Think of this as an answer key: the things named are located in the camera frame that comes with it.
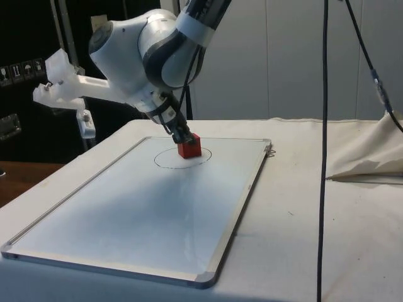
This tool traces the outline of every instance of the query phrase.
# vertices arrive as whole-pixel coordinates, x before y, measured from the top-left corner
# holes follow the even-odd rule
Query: white wall
[[[351,0],[394,108],[403,111],[403,1]],[[323,1],[233,0],[192,87],[198,119],[320,118]],[[344,2],[329,7],[329,116],[383,114]]]

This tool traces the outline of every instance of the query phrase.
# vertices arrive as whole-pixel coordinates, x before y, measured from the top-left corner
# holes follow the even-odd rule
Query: black background
[[[107,14],[109,20],[124,20],[123,1],[67,0],[80,66],[87,76],[103,77],[88,55],[92,35],[91,16]],[[159,8],[159,0],[127,0],[128,17]],[[48,0],[1,0],[0,67],[51,56],[60,48]],[[17,113],[22,132],[0,142],[0,160],[67,163],[83,153],[76,112],[55,115],[32,101],[32,91],[46,76],[0,87],[0,118]],[[141,118],[129,105],[87,99],[100,142],[128,121]]]

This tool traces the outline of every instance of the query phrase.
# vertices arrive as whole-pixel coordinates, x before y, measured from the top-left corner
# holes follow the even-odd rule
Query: white table
[[[314,301],[321,123],[191,121],[201,137],[270,138],[218,283],[206,290],[0,258],[0,301]],[[370,122],[329,125],[329,158]],[[146,136],[133,121],[0,209],[0,244]],[[403,301],[403,186],[327,183],[324,301]]]

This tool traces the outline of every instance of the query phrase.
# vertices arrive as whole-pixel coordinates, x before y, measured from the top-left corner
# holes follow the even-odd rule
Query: black cable
[[[184,79],[184,84],[183,84],[183,87],[182,87],[181,98],[179,99],[179,108],[178,108],[178,112],[179,112],[179,111],[181,110],[181,108],[182,108],[183,99],[184,99],[184,94],[185,94],[185,92],[186,92],[186,86],[187,86],[188,83],[189,83],[189,78],[190,78],[191,71],[192,71],[192,69],[193,69],[193,64],[195,64],[195,60],[196,60],[196,58],[197,58],[197,55],[198,55],[200,49],[201,49],[201,46],[198,45],[198,46],[196,47],[196,50],[195,50],[195,52],[194,52],[192,58],[191,58],[190,66],[189,66],[189,69],[188,69],[188,73],[186,74],[186,77],[185,77],[185,79]]]
[[[360,41],[361,49],[363,50],[365,60],[366,60],[366,62],[368,64],[369,68],[371,70],[373,70],[373,65],[372,65],[370,56],[368,55],[368,52],[366,51],[366,47],[365,47],[365,44],[364,44],[364,41],[363,41],[363,37],[361,36],[360,28],[358,27],[357,20],[356,20],[355,15],[354,15],[353,8],[351,8],[350,1],[346,0],[346,4],[347,4],[348,12],[350,13],[351,20],[352,20],[352,22],[354,24],[354,29],[355,29],[355,32],[357,34],[358,41]]]
[[[399,121],[397,120],[396,116],[394,115],[393,111],[388,111],[390,118],[392,119],[392,121],[395,123],[396,127],[403,133],[403,127],[402,125],[399,123]]]
[[[329,21],[329,0],[324,0],[323,18],[323,123],[322,123],[322,173],[321,195],[319,200],[319,240],[317,248],[317,302],[322,301],[322,258],[324,235],[324,212],[326,190],[326,161],[327,161],[327,24]]]
[[[176,5],[178,6],[178,14],[181,12],[181,1],[177,0]]]
[[[193,119],[193,110],[192,110],[192,107],[191,107],[191,97],[190,97],[190,87],[189,87],[189,85],[186,85],[185,98],[186,98],[186,119],[187,120],[192,120]]]
[[[386,109],[387,113],[390,115],[392,121],[395,123],[396,127],[403,133],[403,127],[399,123],[399,121],[397,120],[397,118],[395,117],[395,115],[393,113],[392,105],[390,104],[389,97],[386,93],[386,90],[385,90],[381,80],[379,79],[377,71],[373,68],[370,56],[369,56],[368,52],[366,51],[364,40],[363,40],[363,37],[361,36],[360,29],[358,28],[357,20],[355,18],[354,11],[353,11],[353,8],[351,7],[350,1],[346,0],[346,4],[347,4],[347,8],[348,8],[348,12],[350,14],[351,20],[354,25],[355,32],[358,37],[358,41],[360,42],[361,49],[363,50],[366,62],[368,64],[368,67],[371,70],[372,78],[375,81],[375,84],[377,86],[379,98],[380,98],[382,104],[385,106],[385,109]]]

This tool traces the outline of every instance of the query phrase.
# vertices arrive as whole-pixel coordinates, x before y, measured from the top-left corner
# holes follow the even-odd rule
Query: red cube
[[[202,156],[202,146],[200,145],[200,137],[197,134],[193,134],[196,139],[195,143],[179,143],[178,153],[184,159],[191,159],[192,157]]]

